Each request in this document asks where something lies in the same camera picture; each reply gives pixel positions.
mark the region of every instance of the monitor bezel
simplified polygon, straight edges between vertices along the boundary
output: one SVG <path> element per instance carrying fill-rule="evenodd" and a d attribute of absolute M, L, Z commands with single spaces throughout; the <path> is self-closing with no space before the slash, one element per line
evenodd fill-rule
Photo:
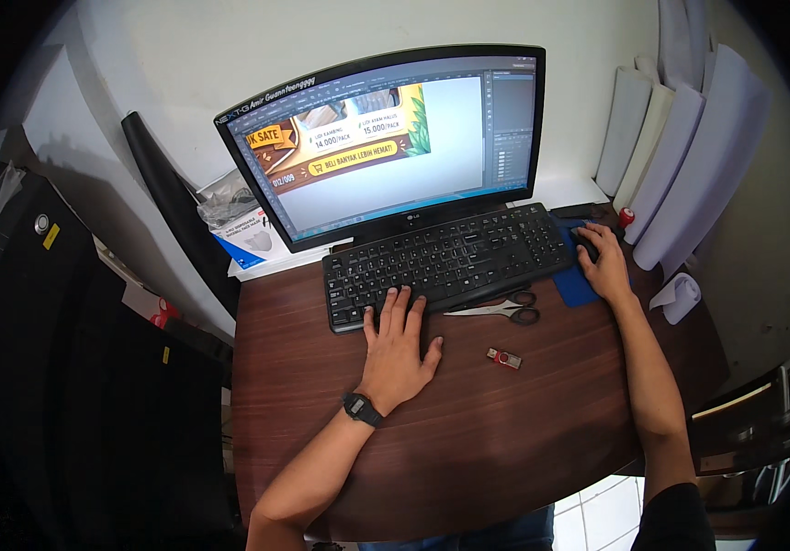
<path fill-rule="evenodd" d="M 533 108 L 533 143 L 530 151 L 530 167 L 527 174 L 527 183 L 525 189 L 498 191 L 480 195 L 477 197 L 466 197 L 445 203 L 433 204 L 410 211 L 403 211 L 401 213 L 389 214 L 380 218 L 370 219 L 349 226 L 343 226 L 334 230 L 317 234 L 312 237 L 294 241 L 286 231 L 284 225 L 279 219 L 279 215 L 272 210 L 266 194 L 257 183 L 254 174 L 248 167 L 248 163 L 242 157 L 242 152 L 236 145 L 235 138 L 230 133 L 226 126 L 229 121 L 238 118 L 250 109 L 253 101 L 263 98 L 266 94 L 274 93 L 281 90 L 286 85 L 295 85 L 306 79 L 315 77 L 313 86 L 324 84 L 325 82 L 342 79 L 349 75 L 359 72 L 372 71 L 392 65 L 401 65 L 402 63 L 426 61 L 431 59 L 444 59 L 447 57 L 476 57 L 476 56 L 527 56 L 536 58 L 536 94 L 535 103 Z M 300 89 L 295 88 L 291 94 L 297 94 Z M 279 98 L 287 97 L 291 94 L 279 96 Z M 510 201 L 517 201 L 520 199 L 527 199 L 533 196 L 533 189 L 535 187 L 536 168 L 539 162 L 539 143 L 542 138 L 542 112 L 544 111 L 545 100 L 545 49 L 540 46 L 518 45 L 518 44 L 460 44 L 452 46 L 434 46 L 430 48 L 419 48 L 413 50 L 401 50 L 398 52 L 391 52 L 389 54 L 380 54 L 378 56 L 370 56 L 362 59 L 353 60 L 350 62 L 334 65 L 318 72 L 303 75 L 297 79 L 289 82 L 274 86 L 269 90 L 265 90 L 261 94 L 252 96 L 245 101 L 241 101 L 235 106 L 221 112 L 218 116 L 214 117 L 214 124 L 218 129 L 220 137 L 223 139 L 226 148 L 235 160 L 239 172 L 245 178 L 248 188 L 251 193 L 257 198 L 257 201 L 263 207 L 265 214 L 268 216 L 272 226 L 279 232 L 285 245 L 292 253 L 315 248 L 327 243 L 341 241 L 349 237 L 358 236 L 396 236 L 404 231 L 404 220 L 409 215 L 411 219 L 437 219 L 446 211 L 452 209 L 459 209 L 465 211 L 472 208 L 490 208 L 498 204 L 507 203 Z"/>

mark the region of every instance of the design software interface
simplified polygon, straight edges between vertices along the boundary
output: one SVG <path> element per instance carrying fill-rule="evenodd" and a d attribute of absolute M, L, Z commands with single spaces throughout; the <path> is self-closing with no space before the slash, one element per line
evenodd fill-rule
<path fill-rule="evenodd" d="M 226 126 L 298 241 L 526 187 L 535 70 L 534 57 L 403 63 L 304 87 Z"/>

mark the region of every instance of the wooden desk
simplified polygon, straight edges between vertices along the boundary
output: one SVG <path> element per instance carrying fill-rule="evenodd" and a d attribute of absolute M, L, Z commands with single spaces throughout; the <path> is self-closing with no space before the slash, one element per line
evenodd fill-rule
<path fill-rule="evenodd" d="M 631 256 L 646 305 L 661 285 Z M 621 340 L 602 301 L 567 308 L 552 280 L 533 285 L 542 320 L 428 316 L 421 347 L 445 336 L 434 380 L 367 442 L 343 491 L 310 528 L 341 541 L 410 540 L 476 529 L 543 507 L 641 454 Z M 704 303 L 679 325 L 648 314 L 694 412 L 728 377 Z M 520 355 L 520 371 L 487 349 Z M 361 332 L 328 329 L 321 263 L 243 285 L 235 334 L 233 423 L 244 518 L 285 464 L 361 380 Z"/>

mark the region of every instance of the computer monitor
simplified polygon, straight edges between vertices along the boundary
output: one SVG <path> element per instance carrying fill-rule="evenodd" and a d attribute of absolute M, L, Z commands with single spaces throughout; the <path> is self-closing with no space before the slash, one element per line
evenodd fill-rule
<path fill-rule="evenodd" d="M 544 76 L 538 47 L 406 50 L 276 86 L 214 124 L 296 252 L 532 196 Z"/>

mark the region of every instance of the keyboard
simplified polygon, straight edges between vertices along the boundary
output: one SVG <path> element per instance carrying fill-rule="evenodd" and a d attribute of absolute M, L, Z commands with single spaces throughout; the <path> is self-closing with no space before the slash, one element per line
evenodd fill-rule
<path fill-rule="evenodd" d="M 322 259 L 334 333 L 361 328 L 364 308 L 389 287 L 410 285 L 426 310 L 477 303 L 572 266 L 564 238 L 541 203 L 479 214 L 401 234 Z"/>

